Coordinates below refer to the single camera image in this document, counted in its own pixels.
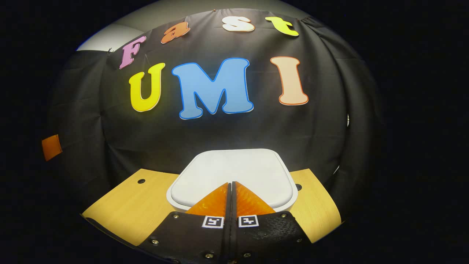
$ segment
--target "dark background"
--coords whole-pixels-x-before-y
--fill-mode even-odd
[[[369,203],[314,244],[317,262],[467,258],[469,111],[466,1],[285,1],[362,56],[385,104],[386,159]],[[55,75],[91,35],[152,1],[9,2],[3,10],[7,148],[3,239],[26,262],[155,260],[107,237],[74,210],[47,171],[41,140]]]

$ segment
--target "orange tab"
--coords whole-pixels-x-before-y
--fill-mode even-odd
[[[44,151],[45,161],[49,161],[53,157],[62,153],[62,147],[59,142],[59,135],[53,135],[51,137],[42,140],[42,150]]]
[[[236,182],[236,217],[272,214],[275,211],[259,196]]]
[[[225,183],[194,204],[186,214],[224,217],[227,208],[227,191],[228,183]]]

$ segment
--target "letter i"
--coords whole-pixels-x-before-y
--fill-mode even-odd
[[[300,76],[297,66],[300,61],[292,57],[273,57],[272,64],[279,68],[280,79],[282,81],[282,95],[279,97],[281,104],[302,105],[308,102],[308,96],[303,93]]]

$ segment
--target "white square container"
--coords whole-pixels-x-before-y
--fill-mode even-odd
[[[189,210],[214,189],[238,181],[276,212],[288,210],[298,197],[296,185],[280,156],[272,150],[212,150],[197,155],[166,193],[169,203]]]

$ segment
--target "orange tag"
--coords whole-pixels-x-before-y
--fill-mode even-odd
[[[42,140],[42,150],[44,151],[45,161],[49,161],[53,157],[62,153],[62,147],[59,142],[59,135],[53,135],[51,137]]]

